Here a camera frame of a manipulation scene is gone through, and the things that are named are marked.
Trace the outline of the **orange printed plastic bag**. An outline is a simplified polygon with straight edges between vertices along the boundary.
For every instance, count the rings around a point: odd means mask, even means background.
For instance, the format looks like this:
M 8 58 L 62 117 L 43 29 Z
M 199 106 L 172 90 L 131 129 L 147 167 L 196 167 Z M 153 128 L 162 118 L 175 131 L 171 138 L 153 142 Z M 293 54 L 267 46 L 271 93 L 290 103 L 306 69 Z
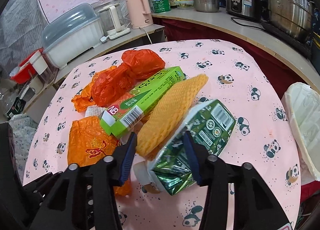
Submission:
M 95 105 L 95 102 L 90 99 L 93 84 L 99 75 L 107 75 L 114 69 L 116 67 L 111 66 L 94 74 L 91 82 L 84 87 L 82 92 L 72 98 L 77 112 L 84 112 Z M 121 146 L 120 140 L 106 134 L 96 115 L 88 116 L 72 122 L 67 162 L 68 164 L 76 163 L 81 167 L 93 165 L 101 158 L 113 154 L 119 146 Z

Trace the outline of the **green crushed carton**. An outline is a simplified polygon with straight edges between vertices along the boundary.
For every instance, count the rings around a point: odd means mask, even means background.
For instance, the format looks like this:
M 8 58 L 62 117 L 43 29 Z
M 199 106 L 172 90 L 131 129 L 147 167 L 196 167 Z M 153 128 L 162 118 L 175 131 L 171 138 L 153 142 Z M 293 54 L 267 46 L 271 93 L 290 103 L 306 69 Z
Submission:
M 152 161 L 133 166 L 137 180 L 169 195 L 200 183 L 205 160 L 221 154 L 235 124 L 231 112 L 218 99 L 196 104 Z

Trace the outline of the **orange foam fruit net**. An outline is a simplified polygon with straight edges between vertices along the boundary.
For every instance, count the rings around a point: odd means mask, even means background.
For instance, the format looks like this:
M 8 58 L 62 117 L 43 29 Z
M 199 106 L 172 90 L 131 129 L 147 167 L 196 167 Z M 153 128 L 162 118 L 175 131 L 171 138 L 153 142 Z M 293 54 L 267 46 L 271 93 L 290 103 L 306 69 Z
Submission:
M 137 136 L 136 153 L 148 157 L 165 140 L 190 109 L 208 76 L 200 74 L 175 83 L 159 100 Z

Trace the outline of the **red plastic bag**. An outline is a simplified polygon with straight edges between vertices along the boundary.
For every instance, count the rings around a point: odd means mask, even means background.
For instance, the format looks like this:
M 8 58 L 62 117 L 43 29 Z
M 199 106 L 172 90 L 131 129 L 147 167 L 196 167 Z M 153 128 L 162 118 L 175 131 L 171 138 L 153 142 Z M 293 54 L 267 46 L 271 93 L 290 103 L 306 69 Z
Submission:
M 164 69 L 165 62 L 150 49 L 127 50 L 122 63 L 98 76 L 91 88 L 95 104 L 106 107 L 143 81 Z

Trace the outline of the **white lined trash bin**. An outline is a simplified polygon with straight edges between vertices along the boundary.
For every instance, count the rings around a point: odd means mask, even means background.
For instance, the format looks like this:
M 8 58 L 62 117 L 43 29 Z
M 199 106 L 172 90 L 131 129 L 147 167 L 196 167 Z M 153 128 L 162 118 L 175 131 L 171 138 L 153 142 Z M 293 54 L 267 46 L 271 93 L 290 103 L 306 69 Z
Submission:
M 281 101 L 298 145 L 302 184 L 319 181 L 319 93 L 297 82 Z

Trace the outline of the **pink panda tablecloth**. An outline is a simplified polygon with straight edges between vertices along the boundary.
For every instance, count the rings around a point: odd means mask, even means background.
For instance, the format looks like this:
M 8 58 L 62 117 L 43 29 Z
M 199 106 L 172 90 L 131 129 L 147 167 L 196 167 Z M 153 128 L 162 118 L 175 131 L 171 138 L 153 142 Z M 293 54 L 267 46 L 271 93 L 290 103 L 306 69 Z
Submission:
M 195 105 L 219 100 L 226 107 L 212 110 L 208 122 L 200 119 L 196 137 L 220 152 L 227 163 L 253 164 L 277 197 L 289 222 L 297 222 L 301 180 L 297 146 L 285 109 L 254 58 L 244 49 L 221 40 L 190 40 L 149 45 L 167 67 L 178 66 L 186 79 L 200 74 L 207 83 L 193 97 Z M 122 52 L 105 55 L 74 68 L 46 109 L 31 144 L 24 183 L 45 173 L 67 168 L 69 131 L 83 118 L 72 98 L 92 76 L 121 64 Z M 118 199 L 124 229 L 198 229 L 206 188 L 196 184 L 170 195 L 151 194 L 132 177 L 132 195 Z

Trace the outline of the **red white container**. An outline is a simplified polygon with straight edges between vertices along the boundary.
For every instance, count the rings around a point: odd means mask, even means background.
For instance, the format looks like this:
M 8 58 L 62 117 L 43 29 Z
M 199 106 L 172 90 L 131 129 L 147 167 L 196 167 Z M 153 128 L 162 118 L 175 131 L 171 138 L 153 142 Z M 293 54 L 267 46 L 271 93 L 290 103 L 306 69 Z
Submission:
M 49 70 L 44 57 L 43 48 L 36 49 L 11 71 L 9 78 L 18 84 L 25 84 L 35 75 L 42 75 Z

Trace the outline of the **black induction cooker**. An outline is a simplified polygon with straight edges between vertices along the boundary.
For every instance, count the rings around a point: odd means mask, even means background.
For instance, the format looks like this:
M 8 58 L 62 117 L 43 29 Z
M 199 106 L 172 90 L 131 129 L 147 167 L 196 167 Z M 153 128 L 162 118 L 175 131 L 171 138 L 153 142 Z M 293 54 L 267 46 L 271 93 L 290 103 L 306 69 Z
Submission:
M 306 59 L 311 59 L 311 47 L 307 42 L 308 37 L 304 39 L 294 38 L 286 32 L 275 27 L 273 24 L 271 24 L 270 21 L 262 20 L 261 25 L 267 33 L 283 41 L 284 43 L 295 49 L 295 51 L 299 52 Z

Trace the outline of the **white dish drainer box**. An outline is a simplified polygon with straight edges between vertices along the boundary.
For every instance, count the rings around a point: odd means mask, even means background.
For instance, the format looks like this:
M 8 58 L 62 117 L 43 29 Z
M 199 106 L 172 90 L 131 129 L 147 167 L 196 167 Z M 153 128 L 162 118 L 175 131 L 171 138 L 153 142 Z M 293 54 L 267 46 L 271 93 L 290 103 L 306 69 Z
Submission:
M 57 68 L 101 44 L 101 18 L 88 3 L 80 4 L 49 23 L 42 32 L 44 54 Z

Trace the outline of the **stacked blue yellow bowls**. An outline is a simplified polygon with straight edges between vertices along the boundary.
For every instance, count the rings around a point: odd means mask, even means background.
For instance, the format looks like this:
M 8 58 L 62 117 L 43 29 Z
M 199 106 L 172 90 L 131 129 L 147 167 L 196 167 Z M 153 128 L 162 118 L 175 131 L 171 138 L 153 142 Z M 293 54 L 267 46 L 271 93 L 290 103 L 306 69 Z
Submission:
M 317 73 L 320 74 L 320 36 L 315 32 L 313 32 L 312 37 L 310 62 Z

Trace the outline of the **white glass kettle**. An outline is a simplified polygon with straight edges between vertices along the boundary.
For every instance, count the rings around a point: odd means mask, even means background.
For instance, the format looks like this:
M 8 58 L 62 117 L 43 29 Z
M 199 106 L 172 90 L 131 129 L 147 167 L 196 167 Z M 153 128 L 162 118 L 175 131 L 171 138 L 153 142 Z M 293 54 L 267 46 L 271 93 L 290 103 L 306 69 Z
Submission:
M 131 32 L 129 25 L 125 23 L 120 4 L 113 3 L 98 10 L 103 31 L 109 40 L 115 40 Z

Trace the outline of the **pink electric kettle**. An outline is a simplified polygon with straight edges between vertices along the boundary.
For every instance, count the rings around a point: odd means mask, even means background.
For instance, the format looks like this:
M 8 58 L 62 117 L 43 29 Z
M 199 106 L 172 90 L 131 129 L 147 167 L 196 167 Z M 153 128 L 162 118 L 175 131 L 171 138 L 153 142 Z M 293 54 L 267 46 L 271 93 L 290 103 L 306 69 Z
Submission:
M 133 29 L 153 25 L 149 0 L 125 0 Z

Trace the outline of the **large steel steamer pot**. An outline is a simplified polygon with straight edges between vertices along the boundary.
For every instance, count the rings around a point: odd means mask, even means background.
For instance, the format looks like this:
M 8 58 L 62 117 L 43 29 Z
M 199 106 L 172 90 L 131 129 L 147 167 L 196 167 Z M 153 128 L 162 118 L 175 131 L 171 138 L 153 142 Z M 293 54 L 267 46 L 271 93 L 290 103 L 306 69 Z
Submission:
M 269 21 L 292 38 L 306 42 L 313 18 L 312 0 L 268 0 Z

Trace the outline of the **small steel pot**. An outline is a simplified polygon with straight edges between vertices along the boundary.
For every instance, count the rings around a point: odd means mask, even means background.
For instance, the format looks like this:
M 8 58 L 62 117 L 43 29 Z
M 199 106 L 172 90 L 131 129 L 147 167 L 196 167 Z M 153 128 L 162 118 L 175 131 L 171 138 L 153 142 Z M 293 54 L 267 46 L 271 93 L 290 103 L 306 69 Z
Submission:
M 193 0 L 194 9 L 198 12 L 216 13 L 220 8 L 220 0 Z

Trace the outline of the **green milk powder can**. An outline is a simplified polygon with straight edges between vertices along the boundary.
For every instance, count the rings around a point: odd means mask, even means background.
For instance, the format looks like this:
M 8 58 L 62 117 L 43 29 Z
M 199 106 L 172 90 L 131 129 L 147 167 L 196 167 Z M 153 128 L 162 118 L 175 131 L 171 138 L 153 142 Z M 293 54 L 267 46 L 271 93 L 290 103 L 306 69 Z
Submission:
M 150 0 L 153 13 L 167 12 L 171 10 L 169 0 Z

